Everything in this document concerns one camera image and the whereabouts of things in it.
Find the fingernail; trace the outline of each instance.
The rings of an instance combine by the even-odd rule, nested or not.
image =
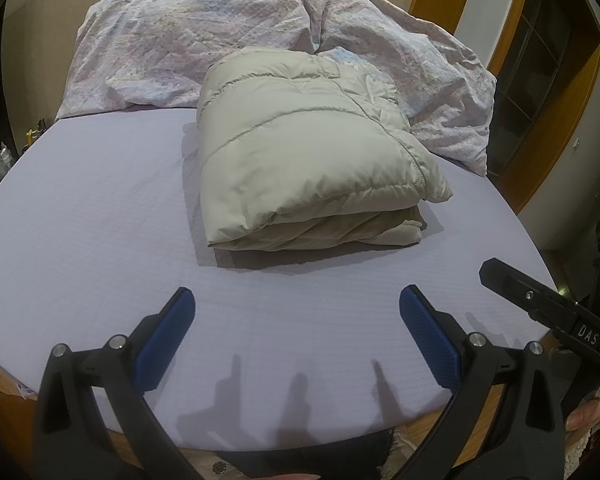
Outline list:
[[[573,412],[567,417],[564,423],[564,429],[567,431],[576,430],[582,424],[582,412]]]

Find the blue gripper pad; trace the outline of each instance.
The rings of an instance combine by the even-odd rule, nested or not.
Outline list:
[[[167,311],[138,352],[134,369],[134,389],[155,390],[167,371],[196,315],[196,300],[188,288],[180,288],[166,306]]]
[[[458,350],[438,324],[436,311],[416,286],[400,294],[400,316],[416,341],[436,382],[443,388],[459,390],[462,383],[462,360]]]

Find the folded jacket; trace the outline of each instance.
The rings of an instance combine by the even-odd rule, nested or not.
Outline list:
[[[395,88],[352,66],[247,47],[213,65],[198,109],[210,246],[318,249],[421,239],[420,200],[452,195]]]

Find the mattress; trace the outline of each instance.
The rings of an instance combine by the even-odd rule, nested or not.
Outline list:
[[[440,408],[449,393],[400,320],[402,288],[521,348],[545,329],[483,288],[480,265],[495,256],[553,284],[491,183],[437,160],[454,196],[421,204],[416,246],[229,252],[206,246],[194,109],[60,120],[0,184],[0,364],[37,389],[54,344],[97,348],[186,286],[196,319],[145,395],[180,446],[307,446]]]

